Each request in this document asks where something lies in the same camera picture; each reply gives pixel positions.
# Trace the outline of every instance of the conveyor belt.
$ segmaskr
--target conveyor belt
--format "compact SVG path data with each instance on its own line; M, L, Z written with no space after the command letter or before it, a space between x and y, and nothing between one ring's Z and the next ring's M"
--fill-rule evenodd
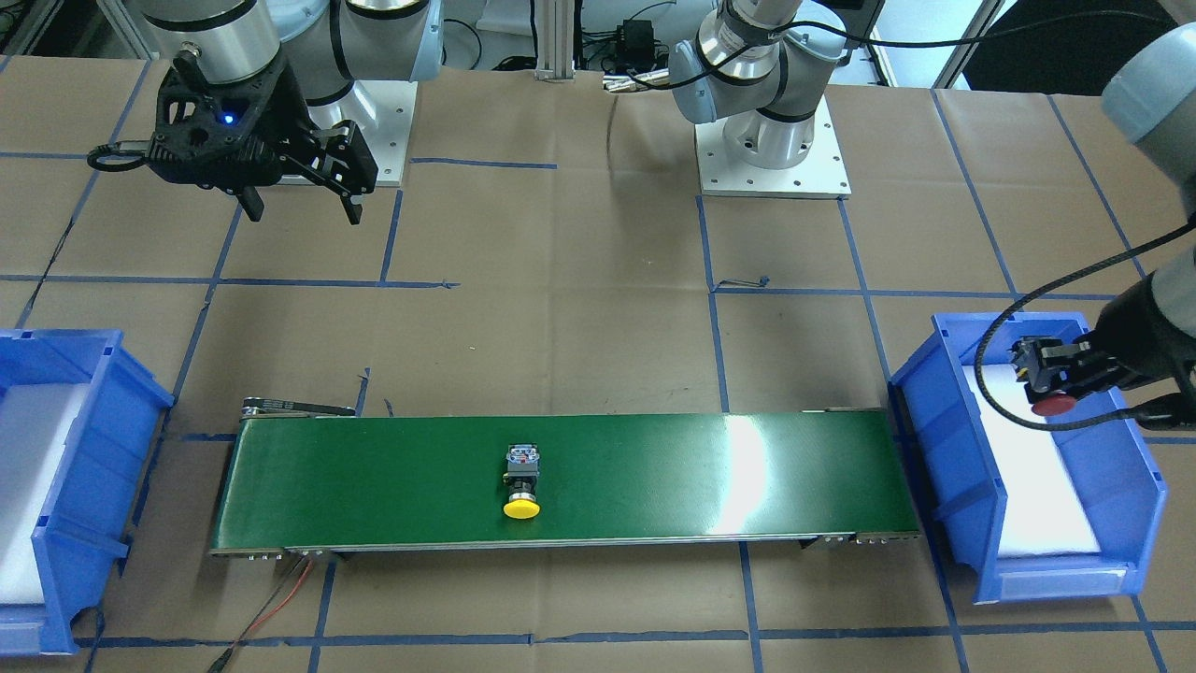
M543 512L504 516L512 443ZM884 412L250 418L213 553L917 534Z

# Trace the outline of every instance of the power adapter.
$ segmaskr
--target power adapter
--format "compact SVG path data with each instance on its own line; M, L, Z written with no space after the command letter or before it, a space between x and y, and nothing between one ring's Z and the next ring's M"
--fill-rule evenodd
M657 41L652 22L629 20L615 29L616 71L646 73L655 68Z

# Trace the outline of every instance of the white mounting plate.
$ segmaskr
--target white mounting plate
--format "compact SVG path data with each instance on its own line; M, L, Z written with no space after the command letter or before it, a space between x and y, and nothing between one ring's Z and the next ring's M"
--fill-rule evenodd
M727 120L694 127L702 194L708 196L764 196L780 198L837 198L852 194L847 166L826 99L814 112L814 140L800 164L782 170L756 167L727 151L722 127Z
M411 120L415 118L414 81L362 80L358 82L377 105L378 121L353 120L361 126L361 133L378 163L378 186L401 186L403 167L407 165L407 146L411 139ZM280 184L311 184L303 177L288 175Z

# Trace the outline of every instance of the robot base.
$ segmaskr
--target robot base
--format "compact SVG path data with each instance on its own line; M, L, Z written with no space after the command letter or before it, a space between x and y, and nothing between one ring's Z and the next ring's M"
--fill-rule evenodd
M702 194L780 198L838 198L850 195L847 166L838 149L838 137L825 98L818 102L814 118L817 123L810 153L800 164L781 170L753 166L728 152L722 139L727 120L695 126Z
M344 98L330 105L311 108L311 118L330 128L342 118L361 127L374 161L378 163L378 186L401 186L407 165L407 146L415 118L417 84L414 81L359 80ZM311 184L288 175L281 184Z

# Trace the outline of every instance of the white foam insert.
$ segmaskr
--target white foam insert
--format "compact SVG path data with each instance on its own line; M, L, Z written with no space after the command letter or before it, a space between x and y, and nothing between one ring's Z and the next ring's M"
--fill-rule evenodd
M1025 388L1012 367L993 365L983 369L984 385L1001 406L1029 421L1039 418L1030 411ZM999 415L980 394L970 366L964 374L1008 494L997 557L1099 552L1100 545L1051 434L1023 428Z
M0 399L0 604L45 602L29 537L90 390L13 386Z

